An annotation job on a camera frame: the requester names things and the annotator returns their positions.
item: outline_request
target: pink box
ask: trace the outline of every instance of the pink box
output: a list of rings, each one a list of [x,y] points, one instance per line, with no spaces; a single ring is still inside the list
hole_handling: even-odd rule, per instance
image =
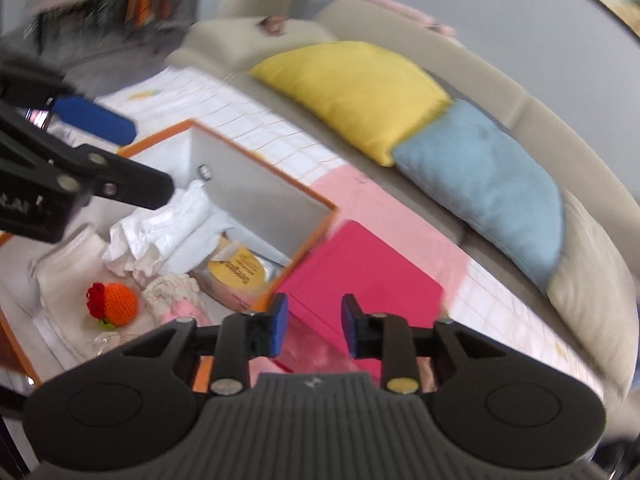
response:
[[[340,322],[343,295],[354,294],[368,314],[397,314],[425,328],[440,316],[443,297],[436,281],[354,221],[313,250],[278,292],[287,294],[293,316],[278,362],[300,373],[357,367],[375,379],[379,361],[348,357]]]

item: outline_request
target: orange toy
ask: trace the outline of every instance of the orange toy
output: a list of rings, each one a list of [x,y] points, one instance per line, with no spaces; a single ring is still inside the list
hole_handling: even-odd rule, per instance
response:
[[[138,314],[138,298],[122,283],[94,283],[86,297],[89,313],[105,329],[127,324]]]

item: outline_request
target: light blue pillow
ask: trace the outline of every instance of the light blue pillow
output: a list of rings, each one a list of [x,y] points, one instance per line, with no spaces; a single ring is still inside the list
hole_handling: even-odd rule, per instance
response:
[[[472,104],[455,100],[392,152],[398,169],[545,290],[564,242],[558,186]]]

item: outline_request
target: sofa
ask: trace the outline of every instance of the sofa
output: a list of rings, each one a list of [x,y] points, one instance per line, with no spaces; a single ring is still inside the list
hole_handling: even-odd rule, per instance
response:
[[[274,54],[325,41],[367,41],[411,59],[449,91],[484,110],[555,180],[569,190],[606,230],[634,276],[640,276],[640,206],[596,153],[542,102],[499,70],[447,38],[363,0],[336,0],[313,21],[290,20],[286,33],[268,37],[259,18],[200,22],[167,58],[235,86],[300,127],[354,165],[401,203],[459,245],[502,282],[577,351],[599,375],[607,408],[605,438],[635,437],[640,410],[599,369],[545,294],[487,240],[426,196],[394,168],[377,165],[295,102],[254,79],[248,70]],[[637,338],[638,324],[620,326]]]

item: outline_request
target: metal bolt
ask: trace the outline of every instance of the metal bolt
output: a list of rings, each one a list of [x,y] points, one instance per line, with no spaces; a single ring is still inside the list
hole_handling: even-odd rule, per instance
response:
[[[211,168],[206,164],[198,166],[198,174],[204,181],[209,181],[213,178],[213,171],[211,171]]]
[[[386,384],[386,389],[398,395],[414,394],[420,388],[420,383],[411,377],[396,377]]]
[[[69,193],[77,193],[80,191],[80,183],[72,176],[59,175],[56,180],[58,181],[58,185]]]
[[[210,389],[217,395],[229,397],[242,391],[242,383],[235,379],[218,379],[211,383]]]
[[[105,196],[116,196],[118,192],[118,186],[112,184],[111,182],[107,182],[102,188],[102,192]]]
[[[89,153],[89,155],[87,155],[87,157],[91,162],[94,162],[95,164],[100,164],[101,166],[107,165],[107,159],[104,158],[100,153],[91,152]]]

